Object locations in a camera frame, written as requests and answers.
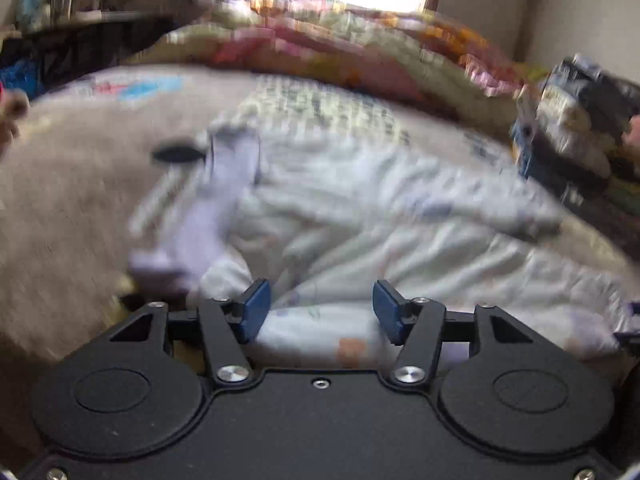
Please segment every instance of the metal screw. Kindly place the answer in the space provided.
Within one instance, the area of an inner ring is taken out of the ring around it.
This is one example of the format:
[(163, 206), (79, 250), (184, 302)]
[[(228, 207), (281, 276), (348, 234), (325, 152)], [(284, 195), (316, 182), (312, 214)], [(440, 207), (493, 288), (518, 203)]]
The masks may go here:
[(239, 383), (249, 377), (249, 370), (239, 365), (227, 365), (220, 368), (216, 375), (225, 383)]
[(47, 471), (47, 480), (66, 480), (66, 473), (57, 467)]
[(326, 390), (331, 386), (331, 383), (327, 379), (316, 379), (312, 384), (318, 390)]
[(593, 469), (583, 469), (574, 480), (596, 480), (596, 472)]
[(396, 381), (406, 384), (419, 383), (427, 376), (422, 368), (417, 366), (403, 366), (394, 371), (394, 377)]

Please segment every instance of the white blanket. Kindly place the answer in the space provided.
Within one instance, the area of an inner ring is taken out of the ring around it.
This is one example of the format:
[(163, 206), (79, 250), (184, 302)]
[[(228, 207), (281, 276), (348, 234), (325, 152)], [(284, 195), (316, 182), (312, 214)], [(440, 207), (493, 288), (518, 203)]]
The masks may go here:
[(372, 311), (379, 279), (451, 310), (496, 304), (579, 358), (615, 350), (612, 332), (629, 327), (612, 276), (514, 237), (564, 215), (535, 184), (343, 134), (268, 130), (259, 142), (226, 255), (192, 293), (195, 303), (270, 280), (272, 310), (250, 349), (259, 362), (385, 365), (398, 349)]

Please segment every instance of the stuffed toy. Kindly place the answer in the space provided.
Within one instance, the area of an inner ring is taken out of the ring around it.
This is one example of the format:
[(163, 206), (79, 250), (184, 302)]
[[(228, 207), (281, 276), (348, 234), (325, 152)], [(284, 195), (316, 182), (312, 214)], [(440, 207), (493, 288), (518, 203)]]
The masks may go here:
[(8, 90), (0, 83), (0, 161), (20, 134), (15, 121), (28, 110), (29, 99), (22, 90)]

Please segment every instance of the black circular object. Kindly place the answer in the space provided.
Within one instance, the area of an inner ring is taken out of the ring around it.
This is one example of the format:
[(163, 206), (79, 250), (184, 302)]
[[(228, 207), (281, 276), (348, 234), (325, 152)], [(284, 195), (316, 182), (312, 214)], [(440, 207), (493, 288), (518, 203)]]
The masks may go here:
[(610, 388), (562, 351), (508, 344), (449, 372), (440, 405), (475, 440), (527, 455), (586, 446), (613, 413)]
[(569, 397), (561, 378), (540, 370), (512, 370), (494, 381), (495, 395), (503, 404), (525, 413), (558, 409)]
[(118, 413), (139, 405), (149, 389), (149, 381), (138, 372), (108, 368), (80, 380), (75, 387), (75, 397), (81, 406), (92, 412)]
[(193, 164), (207, 158), (207, 154), (192, 144), (170, 144), (161, 146), (151, 154), (153, 160), (165, 164)]
[(71, 355), (38, 382), (38, 429), (80, 455), (135, 456), (169, 439), (202, 401), (196, 374), (148, 343), (96, 345)]

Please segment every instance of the lavender cloth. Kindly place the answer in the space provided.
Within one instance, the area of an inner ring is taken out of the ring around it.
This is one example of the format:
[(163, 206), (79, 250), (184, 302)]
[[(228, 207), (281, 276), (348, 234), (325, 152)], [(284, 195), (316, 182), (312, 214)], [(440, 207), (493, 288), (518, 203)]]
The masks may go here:
[(142, 293), (185, 294), (225, 252), (238, 199), (256, 179), (260, 141), (255, 132), (233, 128), (213, 138), (212, 177), (200, 165), (200, 183), (178, 213), (179, 223), (159, 236), (152, 251), (130, 254), (128, 272)]

